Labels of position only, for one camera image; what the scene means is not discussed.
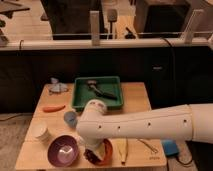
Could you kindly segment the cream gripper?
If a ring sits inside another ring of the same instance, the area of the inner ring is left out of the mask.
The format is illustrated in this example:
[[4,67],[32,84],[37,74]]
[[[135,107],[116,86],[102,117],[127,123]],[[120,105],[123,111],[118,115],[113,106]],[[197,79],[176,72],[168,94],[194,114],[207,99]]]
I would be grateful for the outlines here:
[[85,150],[86,149],[91,150],[99,160],[103,160],[105,157],[106,152],[103,140],[87,139],[85,141]]

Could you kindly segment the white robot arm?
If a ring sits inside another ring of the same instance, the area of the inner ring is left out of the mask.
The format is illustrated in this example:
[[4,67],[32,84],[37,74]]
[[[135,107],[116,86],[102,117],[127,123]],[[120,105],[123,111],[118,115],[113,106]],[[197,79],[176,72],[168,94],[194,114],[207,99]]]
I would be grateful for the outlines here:
[[213,144],[213,104],[179,105],[145,112],[107,115],[106,104],[90,100],[76,131],[95,152],[104,139],[171,139]]

